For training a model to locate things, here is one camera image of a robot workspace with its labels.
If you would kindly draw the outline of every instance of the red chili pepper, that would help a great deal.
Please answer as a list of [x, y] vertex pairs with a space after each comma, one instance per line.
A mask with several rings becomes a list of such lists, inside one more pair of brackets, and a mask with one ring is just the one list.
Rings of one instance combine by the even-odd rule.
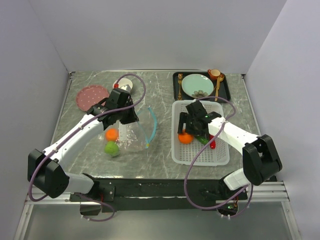
[[[213, 135], [209, 135], [210, 140], [214, 138]], [[210, 148], [211, 149], [215, 149], [216, 148], [216, 141], [213, 141], [212, 143], [210, 143]]]

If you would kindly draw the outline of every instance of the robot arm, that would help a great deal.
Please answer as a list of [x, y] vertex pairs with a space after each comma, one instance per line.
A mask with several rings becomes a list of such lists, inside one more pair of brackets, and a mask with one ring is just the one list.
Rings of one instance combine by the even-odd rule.
[[[105, 98], [93, 105], [87, 111], [86, 115], [83, 116], [81, 121], [60, 140], [44, 149], [42, 152], [35, 149], [29, 154], [28, 181], [31, 180], [39, 163], [49, 153], [55, 151], [41, 167], [33, 184], [51, 198], [56, 198], [63, 192], [88, 194], [90, 191], [94, 191], [96, 187], [99, 186], [95, 186], [95, 182], [91, 176], [66, 172], [66, 168], [70, 161], [72, 161], [77, 153], [85, 147], [89, 140], [94, 136], [103, 133], [107, 127], [114, 124], [117, 120], [120, 120], [122, 124], [129, 124], [137, 122], [139, 119], [132, 107], [127, 110], [113, 112], [98, 117], [85, 127], [82, 127], [82, 125], [93, 117], [105, 113], [106, 111], [128, 107], [132, 104], [133, 101], [129, 92], [120, 88], [113, 89], [109, 98]], [[66, 144], [57, 151], [56, 147], [66, 139], [68, 139]]]
[[[186, 106], [182, 112], [178, 133], [185, 131], [196, 136], [215, 136], [226, 119], [216, 112], [207, 113], [200, 101]], [[248, 184], [260, 185], [282, 169], [278, 152], [272, 138], [249, 133], [230, 122], [226, 122], [218, 138], [227, 142], [242, 154], [243, 168], [220, 180], [223, 191], [234, 191]]]

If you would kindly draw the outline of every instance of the light green plate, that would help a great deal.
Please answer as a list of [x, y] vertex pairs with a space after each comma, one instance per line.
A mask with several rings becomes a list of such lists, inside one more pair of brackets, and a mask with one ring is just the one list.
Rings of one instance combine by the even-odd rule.
[[212, 81], [201, 74], [190, 74], [182, 80], [182, 90], [192, 98], [210, 96], [214, 91]]

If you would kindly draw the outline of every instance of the black tray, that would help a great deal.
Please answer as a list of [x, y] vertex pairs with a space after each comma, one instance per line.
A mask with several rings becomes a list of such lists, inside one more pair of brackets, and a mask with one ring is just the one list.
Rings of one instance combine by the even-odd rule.
[[[206, 76], [208, 79], [210, 79], [209, 74], [206, 71], [188, 71], [188, 72], [183, 72], [183, 71], [177, 71], [172, 75], [172, 79], [173, 79], [173, 97], [175, 100], [178, 100], [178, 94], [179, 94], [179, 83], [178, 83], [178, 74], [182, 74], [182, 79], [184, 79], [184, 77], [190, 75], [190, 74], [201, 74]], [[215, 87], [217, 84], [217, 81], [213, 82], [213, 86]], [[213, 93], [210, 96], [215, 96], [216, 95], [216, 90], [213, 91]], [[230, 91], [229, 91], [229, 87], [228, 87], [228, 83], [227, 83], [227, 78], [226, 76], [224, 76], [224, 80], [222, 82], [220, 82], [220, 89], [219, 89], [219, 97], [222, 97], [224, 99], [230, 100], [231, 96], [230, 96]], [[187, 95], [181, 88], [181, 97], [182, 100], [193, 100], [194, 98]], [[214, 98], [208, 98], [207, 101], [211, 101], [213, 102], [215, 99]], [[218, 99], [217, 100], [218, 103], [225, 103], [225, 101]]]

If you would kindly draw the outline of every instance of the orange fruit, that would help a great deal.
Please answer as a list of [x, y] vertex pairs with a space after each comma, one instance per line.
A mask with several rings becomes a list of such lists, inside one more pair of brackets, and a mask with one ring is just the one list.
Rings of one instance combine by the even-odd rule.
[[107, 139], [108, 141], [115, 142], [119, 137], [119, 133], [117, 129], [110, 128], [108, 131], [105, 132], [104, 136], [105, 136], [105, 139]]
[[186, 130], [183, 130], [181, 134], [178, 134], [178, 139], [182, 144], [189, 144], [194, 139], [194, 136], [186, 133]]

